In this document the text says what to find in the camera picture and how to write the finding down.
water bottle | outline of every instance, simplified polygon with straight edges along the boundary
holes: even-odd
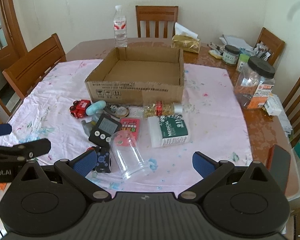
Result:
[[[116,5],[114,14],[114,44],[116,47],[127,47],[127,20],[122,15],[122,6]]]

chair backrest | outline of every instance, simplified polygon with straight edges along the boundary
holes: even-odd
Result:
[[[297,83],[294,85],[294,87],[292,88],[291,92],[289,93],[289,95],[287,96],[287,98],[284,100],[282,106],[283,108],[286,108],[287,105],[289,104],[289,102],[292,100],[293,96],[296,94],[296,92],[298,91],[298,89],[300,88],[300,77],[297,81]],[[296,100],[291,104],[291,106],[285,110],[287,116],[289,117],[289,115],[293,112],[293,110],[296,109],[296,107],[298,106],[298,104],[300,103],[300,95],[298,95],[298,97],[296,98]],[[290,119],[290,123],[292,126],[294,126],[294,124],[297,123],[297,120],[300,117],[300,109],[295,113],[295,115]],[[294,128],[293,128],[293,132],[296,135],[296,133],[300,130],[300,122],[298,122]],[[292,140],[291,142],[291,146],[294,147],[298,140],[300,139],[300,133]]]
[[[66,54],[57,34],[40,43],[2,73],[17,95],[23,99]]]
[[[178,20],[178,6],[136,6],[138,37],[141,38],[140,21],[146,21],[146,37],[150,37],[150,21],[155,21],[154,37],[159,38],[159,22],[164,22],[163,37],[168,37],[168,22],[173,22],[172,36],[175,34],[174,25]]]
[[[277,36],[273,33],[268,31],[265,27],[262,28],[261,33],[259,35],[258,41],[256,45],[260,42],[263,42],[268,48],[271,50],[271,56],[268,59],[268,63],[273,66],[277,58],[280,56],[283,48],[284,48],[284,41],[280,40]]]

green label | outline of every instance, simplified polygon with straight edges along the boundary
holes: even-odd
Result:
[[[181,114],[160,116],[159,124],[162,138],[187,136],[188,130]]]

clear plastic cup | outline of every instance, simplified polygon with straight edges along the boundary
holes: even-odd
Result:
[[[121,130],[114,133],[111,136],[110,148],[123,179],[149,174],[149,167],[143,160],[130,131]]]

ribbed black surface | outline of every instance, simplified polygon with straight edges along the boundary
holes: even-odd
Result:
[[[240,239],[212,227],[194,204],[173,193],[118,192],[114,200],[95,203],[87,215],[64,233],[48,237],[8,234],[4,240],[227,240]],[[280,234],[263,240],[284,240]]]

